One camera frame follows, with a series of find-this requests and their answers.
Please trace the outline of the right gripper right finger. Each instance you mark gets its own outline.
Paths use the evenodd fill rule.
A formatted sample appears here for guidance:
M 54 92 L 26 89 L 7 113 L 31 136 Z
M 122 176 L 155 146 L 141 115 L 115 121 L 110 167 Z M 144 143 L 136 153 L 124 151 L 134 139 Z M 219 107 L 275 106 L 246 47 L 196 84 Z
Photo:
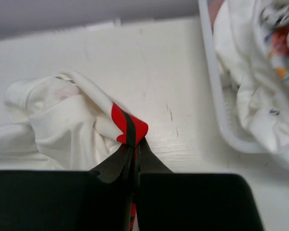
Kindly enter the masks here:
M 150 149 L 146 138 L 137 145 L 137 170 L 139 173 L 173 173 Z

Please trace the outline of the white t-shirt colourful cartoon print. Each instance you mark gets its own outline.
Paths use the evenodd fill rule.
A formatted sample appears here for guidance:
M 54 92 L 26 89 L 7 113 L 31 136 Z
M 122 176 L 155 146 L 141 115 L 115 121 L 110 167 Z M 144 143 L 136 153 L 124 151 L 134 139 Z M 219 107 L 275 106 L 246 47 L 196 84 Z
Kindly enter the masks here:
M 241 127 L 289 169 L 289 0 L 224 0 L 213 24 Z

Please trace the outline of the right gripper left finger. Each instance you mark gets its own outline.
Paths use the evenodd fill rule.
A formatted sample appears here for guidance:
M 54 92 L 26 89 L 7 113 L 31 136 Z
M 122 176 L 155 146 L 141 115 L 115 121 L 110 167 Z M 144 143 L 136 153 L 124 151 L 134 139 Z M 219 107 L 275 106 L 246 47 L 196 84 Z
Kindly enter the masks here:
M 127 145 L 121 145 L 106 160 L 89 170 L 89 173 L 104 183 L 113 183 L 120 178 L 126 179 L 132 164 L 133 151 L 134 149 Z

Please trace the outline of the white t-shirt red print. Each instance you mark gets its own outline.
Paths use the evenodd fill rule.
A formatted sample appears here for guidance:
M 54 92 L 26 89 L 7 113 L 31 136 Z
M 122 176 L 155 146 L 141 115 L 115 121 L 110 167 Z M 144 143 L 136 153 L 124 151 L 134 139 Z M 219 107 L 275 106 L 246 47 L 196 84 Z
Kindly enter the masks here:
M 145 122 L 76 72 L 17 81 L 4 104 L 11 122 L 0 125 L 0 231 L 132 228 L 131 169 Z M 134 149 L 126 179 L 89 173 L 121 145 Z

